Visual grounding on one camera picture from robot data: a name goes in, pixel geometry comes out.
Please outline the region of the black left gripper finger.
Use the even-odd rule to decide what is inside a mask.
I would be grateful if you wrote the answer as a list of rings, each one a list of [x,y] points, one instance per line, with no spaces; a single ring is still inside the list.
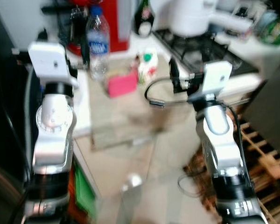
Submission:
[[[83,68],[86,71],[91,70],[91,64],[90,64],[90,47],[87,39],[82,39],[80,42],[80,53],[82,56],[82,64]]]

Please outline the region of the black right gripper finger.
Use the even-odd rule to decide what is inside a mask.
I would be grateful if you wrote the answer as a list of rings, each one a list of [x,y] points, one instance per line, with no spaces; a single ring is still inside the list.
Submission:
[[[181,82],[179,79],[179,68],[176,60],[174,58],[171,58],[168,62],[170,66],[170,73],[169,77],[172,82],[173,91],[174,92],[181,92]]]

